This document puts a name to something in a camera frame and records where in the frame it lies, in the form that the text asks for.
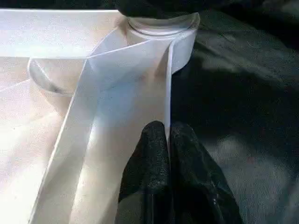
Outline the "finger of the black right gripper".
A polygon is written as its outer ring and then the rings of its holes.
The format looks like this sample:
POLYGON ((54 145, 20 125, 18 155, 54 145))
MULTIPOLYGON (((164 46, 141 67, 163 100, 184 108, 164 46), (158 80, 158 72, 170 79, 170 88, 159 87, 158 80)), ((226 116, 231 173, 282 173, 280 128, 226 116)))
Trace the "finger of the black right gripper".
POLYGON ((117 0, 115 8, 134 18, 170 19, 210 7, 208 0, 117 0))

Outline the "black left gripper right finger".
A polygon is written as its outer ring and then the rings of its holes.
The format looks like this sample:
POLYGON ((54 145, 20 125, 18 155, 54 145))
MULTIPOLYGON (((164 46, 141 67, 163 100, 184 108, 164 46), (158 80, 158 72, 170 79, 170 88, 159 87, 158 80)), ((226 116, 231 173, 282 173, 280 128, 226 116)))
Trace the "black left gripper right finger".
POLYGON ((171 174, 177 224, 241 224, 219 165, 187 124, 171 126, 171 174))

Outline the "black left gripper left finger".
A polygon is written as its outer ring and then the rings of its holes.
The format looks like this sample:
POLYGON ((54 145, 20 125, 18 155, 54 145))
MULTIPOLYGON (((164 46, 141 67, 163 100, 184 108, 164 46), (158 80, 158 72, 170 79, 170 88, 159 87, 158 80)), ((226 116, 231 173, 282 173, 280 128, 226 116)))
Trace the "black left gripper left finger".
POLYGON ((115 223, 172 223, 167 147, 163 123, 148 123, 122 174, 115 223))

